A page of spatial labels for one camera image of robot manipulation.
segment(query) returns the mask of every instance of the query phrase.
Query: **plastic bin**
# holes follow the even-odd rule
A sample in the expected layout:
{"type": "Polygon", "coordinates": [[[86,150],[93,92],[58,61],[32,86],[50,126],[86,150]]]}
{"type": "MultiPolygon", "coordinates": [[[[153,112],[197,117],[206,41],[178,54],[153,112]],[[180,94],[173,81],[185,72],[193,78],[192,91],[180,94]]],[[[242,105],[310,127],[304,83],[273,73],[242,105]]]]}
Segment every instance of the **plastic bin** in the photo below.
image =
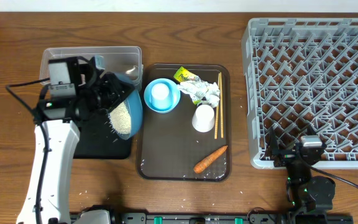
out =
{"type": "Polygon", "coordinates": [[[142,89],[142,50],[140,47],[64,47],[49,48],[42,55],[40,79],[49,77],[48,61],[50,59],[83,56],[87,59],[94,55],[104,57],[105,71],[127,75],[138,91],[142,89]]]}
{"type": "Polygon", "coordinates": [[[358,19],[251,19],[241,49],[251,164],[274,168],[270,128],[288,148],[311,124],[317,168],[358,169],[358,19]]]}

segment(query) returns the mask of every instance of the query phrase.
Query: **wooden table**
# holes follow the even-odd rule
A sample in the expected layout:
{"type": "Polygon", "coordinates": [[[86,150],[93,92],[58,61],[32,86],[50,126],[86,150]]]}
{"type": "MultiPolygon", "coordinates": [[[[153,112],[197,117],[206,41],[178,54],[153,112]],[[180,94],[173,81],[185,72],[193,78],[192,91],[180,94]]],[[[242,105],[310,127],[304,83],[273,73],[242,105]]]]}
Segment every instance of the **wooden table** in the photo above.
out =
{"type": "MultiPolygon", "coordinates": [[[[0,223],[14,223],[29,186],[34,157],[30,114],[4,86],[39,77],[49,47],[136,45],[145,67],[157,62],[210,63],[231,74],[232,172],[221,183],[151,181],[130,158],[74,160],[70,210],[108,203],[118,210],[173,213],[246,213],[253,207],[284,211],[284,170],[258,170],[249,162],[246,84],[240,39],[253,17],[358,17],[358,14],[157,14],[0,12],[0,223]]],[[[40,85],[16,89],[34,106],[40,85]]],[[[358,170],[332,170],[358,183],[358,170]]],[[[334,210],[358,223],[358,190],[336,181],[334,210]]]]}

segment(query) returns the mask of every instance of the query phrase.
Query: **white wall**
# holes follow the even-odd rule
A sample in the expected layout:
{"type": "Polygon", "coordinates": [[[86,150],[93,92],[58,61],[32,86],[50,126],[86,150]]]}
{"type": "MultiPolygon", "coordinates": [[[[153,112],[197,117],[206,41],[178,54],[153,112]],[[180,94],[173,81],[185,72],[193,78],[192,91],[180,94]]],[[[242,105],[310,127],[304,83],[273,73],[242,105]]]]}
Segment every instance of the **white wall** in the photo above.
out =
{"type": "Polygon", "coordinates": [[[0,0],[0,11],[358,12],[358,0],[0,0]]]}

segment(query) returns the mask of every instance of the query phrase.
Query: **brown tray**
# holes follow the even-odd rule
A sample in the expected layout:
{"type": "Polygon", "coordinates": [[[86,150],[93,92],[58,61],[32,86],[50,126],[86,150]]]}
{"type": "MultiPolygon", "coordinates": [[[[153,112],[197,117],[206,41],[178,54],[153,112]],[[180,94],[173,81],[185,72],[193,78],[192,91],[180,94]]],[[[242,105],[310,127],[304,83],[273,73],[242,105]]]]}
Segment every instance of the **brown tray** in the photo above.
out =
{"type": "Polygon", "coordinates": [[[145,72],[143,90],[157,78],[168,78],[178,83],[173,75],[181,66],[210,83],[217,83],[218,74],[222,73],[224,138],[221,138],[220,120],[218,139],[214,139],[214,128],[207,133],[200,133],[194,129],[191,119],[196,105],[189,95],[181,93],[175,109],[160,114],[147,107],[142,94],[144,123],[137,143],[137,171],[145,179],[222,181],[228,177],[231,170],[229,72],[220,65],[155,64],[145,72]],[[196,174],[193,171],[199,161],[225,145],[229,146],[226,153],[204,172],[196,174]]]}

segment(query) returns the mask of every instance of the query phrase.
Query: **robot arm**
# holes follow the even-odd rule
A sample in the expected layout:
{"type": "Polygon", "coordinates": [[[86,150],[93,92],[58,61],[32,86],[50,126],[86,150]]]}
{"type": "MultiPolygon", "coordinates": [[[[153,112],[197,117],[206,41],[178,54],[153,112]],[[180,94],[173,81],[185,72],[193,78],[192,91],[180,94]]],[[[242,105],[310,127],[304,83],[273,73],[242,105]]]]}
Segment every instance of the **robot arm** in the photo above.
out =
{"type": "Polygon", "coordinates": [[[302,223],[303,220],[329,223],[326,212],[333,209],[335,182],[328,177],[312,177],[310,167],[305,165],[312,166],[321,160],[327,147],[325,143],[311,126],[307,127],[301,142],[289,149],[279,148],[273,129],[270,129],[269,135],[268,155],[274,159],[275,167],[286,167],[288,172],[287,199],[293,203],[294,208],[285,219],[291,223],[302,223]]]}
{"type": "MultiPolygon", "coordinates": [[[[87,122],[96,110],[111,112],[135,89],[113,73],[106,73],[101,78],[103,67],[103,58],[97,55],[91,60],[71,57],[49,61],[50,85],[44,86],[37,107],[32,110],[48,139],[45,142],[41,127],[36,126],[30,185],[17,224],[71,223],[68,193],[74,151],[80,140],[77,125],[87,122]],[[45,99],[47,90],[50,99],[45,99]],[[49,144],[48,152],[44,152],[46,143],[49,144]]],[[[78,222],[109,223],[108,213],[105,210],[90,211],[84,215],[86,222],[81,219],[78,222]]]]}
{"type": "MultiPolygon", "coordinates": [[[[42,184],[42,223],[71,223],[68,192],[70,189],[71,165],[75,147],[80,140],[80,131],[73,121],[64,123],[61,119],[44,121],[42,125],[49,137],[50,146],[42,184]]],[[[35,223],[34,205],[45,147],[44,136],[39,126],[35,127],[35,141],[35,156],[29,190],[22,211],[17,217],[17,224],[35,223]]]]}

